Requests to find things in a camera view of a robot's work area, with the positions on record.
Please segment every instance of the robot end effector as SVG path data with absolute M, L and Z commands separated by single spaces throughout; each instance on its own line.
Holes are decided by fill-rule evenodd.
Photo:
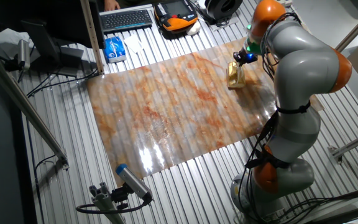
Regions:
M 233 57 L 241 65 L 257 60 L 260 55 L 260 43 L 267 28 L 285 13 L 285 8 L 276 0 L 263 0 L 255 9 L 251 24 L 247 26 L 248 38 L 240 51 L 234 52 Z

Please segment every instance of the robotic arm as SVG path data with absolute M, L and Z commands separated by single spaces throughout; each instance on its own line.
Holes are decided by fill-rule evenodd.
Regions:
M 352 72 L 347 58 L 284 14 L 278 2 L 260 2 L 243 48 L 234 53 L 240 65 L 247 63 L 247 55 L 263 54 L 265 48 L 279 61 L 274 75 L 277 111 L 268 121 L 271 135 L 262 152 L 256 153 L 258 159 L 247 163 L 253 175 L 249 183 L 239 174 L 231 185 L 233 202 L 243 212 L 251 197 L 256 204 L 272 202 L 314 182 L 312 167 L 298 158 L 314 144 L 320 129 L 310 97 L 338 91 Z

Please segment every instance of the tissue box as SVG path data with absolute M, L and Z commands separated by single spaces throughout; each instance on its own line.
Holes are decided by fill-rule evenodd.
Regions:
M 104 50 L 106 61 L 108 63 L 121 62 L 127 60 L 124 44 L 119 37 L 106 39 L 106 48 Z

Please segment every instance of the orange device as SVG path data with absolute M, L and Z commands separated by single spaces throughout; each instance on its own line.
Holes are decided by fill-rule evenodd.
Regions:
M 161 2 L 153 7 L 157 24 L 170 32 L 185 31 L 198 19 L 196 9 L 189 0 Z

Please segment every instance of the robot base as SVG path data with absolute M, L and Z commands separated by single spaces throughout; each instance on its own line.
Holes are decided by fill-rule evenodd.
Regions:
M 252 213 L 252 209 L 250 207 L 249 200 L 246 196 L 247 195 L 246 186 L 247 186 L 248 173 L 245 174 L 244 180 L 242 181 L 241 189 L 239 189 L 241 178 L 242 178 L 242 174 L 238 174 L 231 182 L 231 186 L 230 186 L 231 200 L 233 201 L 233 204 L 237 207 L 237 209 L 240 212 L 246 213 L 246 214 L 254 217 L 254 214 Z M 241 200 L 241 205 L 244 209 L 242 209 L 240 206 L 239 197 Z M 261 217 L 269 217 L 272 214 L 276 213 L 277 211 L 283 209 L 283 206 L 280 203 L 279 199 L 274 200 L 273 202 L 258 202 L 257 200 L 255 200 L 255 207 L 256 207 L 257 213 Z

